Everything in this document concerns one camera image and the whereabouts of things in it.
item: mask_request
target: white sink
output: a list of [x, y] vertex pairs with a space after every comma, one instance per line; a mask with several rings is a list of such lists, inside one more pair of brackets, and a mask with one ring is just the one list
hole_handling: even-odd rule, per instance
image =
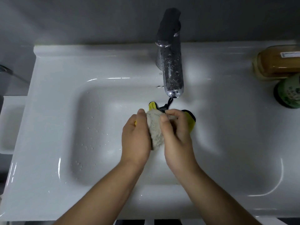
[[[258, 81], [251, 60], [289, 42], [182, 44], [185, 91], [170, 108], [196, 117], [199, 165], [254, 215], [300, 216], [300, 110], [279, 105], [276, 82]], [[163, 106], [154, 44], [36, 46], [37, 60], [0, 220], [55, 220], [121, 157], [122, 127], [139, 108]], [[198, 218], [151, 152], [119, 218]]]

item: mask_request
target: right hand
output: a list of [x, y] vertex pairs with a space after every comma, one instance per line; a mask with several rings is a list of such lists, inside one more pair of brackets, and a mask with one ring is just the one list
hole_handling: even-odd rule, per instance
[[[177, 117], [173, 123], [174, 129], [166, 114]], [[160, 116], [160, 128], [165, 141], [165, 158], [169, 168], [175, 176], [198, 170], [199, 165], [195, 159], [185, 113], [171, 109], [166, 110], [166, 114]]]

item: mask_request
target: finger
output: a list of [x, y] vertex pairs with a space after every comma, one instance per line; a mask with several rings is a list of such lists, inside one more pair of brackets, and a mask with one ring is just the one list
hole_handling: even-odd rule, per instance
[[123, 130], [131, 130], [131, 131], [134, 130], [135, 128], [134, 122], [136, 121], [136, 119], [137, 119], [137, 115], [132, 115], [124, 125]]
[[160, 129], [163, 134], [163, 138], [166, 145], [171, 145], [177, 141], [177, 138], [174, 134], [173, 127], [170, 123], [170, 120], [166, 114], [160, 116]]
[[177, 130], [179, 130], [183, 133], [189, 133], [188, 120], [187, 120], [186, 114], [183, 111], [177, 110], [177, 109], [171, 109], [171, 110], [166, 110], [166, 114], [173, 115], [178, 118], [176, 121]]
[[138, 131], [146, 130], [148, 131], [148, 124], [147, 124], [147, 115], [144, 109], [139, 109], [137, 112], [137, 126]]

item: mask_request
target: label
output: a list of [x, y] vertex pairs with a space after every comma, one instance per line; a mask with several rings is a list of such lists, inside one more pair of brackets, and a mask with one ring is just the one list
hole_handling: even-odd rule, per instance
[[300, 73], [281, 81], [278, 95], [287, 105], [300, 108]]
[[296, 58], [296, 57], [300, 57], [300, 51], [295, 51], [295, 52], [281, 52], [280, 56], [282, 58]]

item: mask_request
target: faucet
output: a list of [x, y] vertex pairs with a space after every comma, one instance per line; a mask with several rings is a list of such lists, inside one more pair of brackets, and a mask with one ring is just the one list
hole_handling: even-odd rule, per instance
[[171, 98], [179, 98], [184, 89], [179, 36], [180, 14], [176, 8], [167, 9], [155, 38], [155, 44], [158, 45], [155, 63], [163, 72], [164, 89]]

